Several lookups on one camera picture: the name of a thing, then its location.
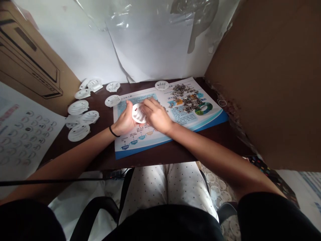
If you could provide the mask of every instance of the cardboard box printed line drawing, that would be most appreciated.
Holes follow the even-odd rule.
[[[80,81],[12,2],[0,2],[0,81],[67,115]]]
[[[0,71],[44,99],[63,95],[60,70],[8,11],[0,13]]]

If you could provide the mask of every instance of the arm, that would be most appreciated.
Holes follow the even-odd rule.
[[[227,181],[238,199],[248,193],[259,191],[284,196],[270,179],[241,156],[173,122],[154,99],[146,99],[143,103],[147,122],[183,145],[208,169]]]
[[[111,126],[112,131],[120,136],[132,130],[137,123],[132,119],[133,104],[127,101],[127,108],[116,123]],[[90,162],[104,150],[116,137],[109,128],[53,159],[37,170],[27,180],[42,179],[75,179],[83,173]],[[59,193],[71,183],[63,184],[33,184],[17,187],[0,205],[18,199],[30,198],[49,204]]]

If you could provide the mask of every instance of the black sleeve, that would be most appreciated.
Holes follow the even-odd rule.
[[[0,206],[2,240],[66,240],[63,229],[50,208],[23,199]]]
[[[321,233],[286,198],[255,192],[241,198],[237,215],[242,240],[321,240]]]

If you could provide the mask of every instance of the brown cardboard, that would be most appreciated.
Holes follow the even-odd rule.
[[[273,169],[321,171],[321,3],[248,0],[206,72]]]
[[[60,115],[80,85],[11,2],[0,2],[0,81]]]

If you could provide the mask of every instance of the black wristband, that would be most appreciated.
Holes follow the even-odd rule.
[[[113,131],[111,130],[111,126],[109,127],[109,130],[115,137],[120,137],[120,136],[116,135],[115,133],[113,133]]]

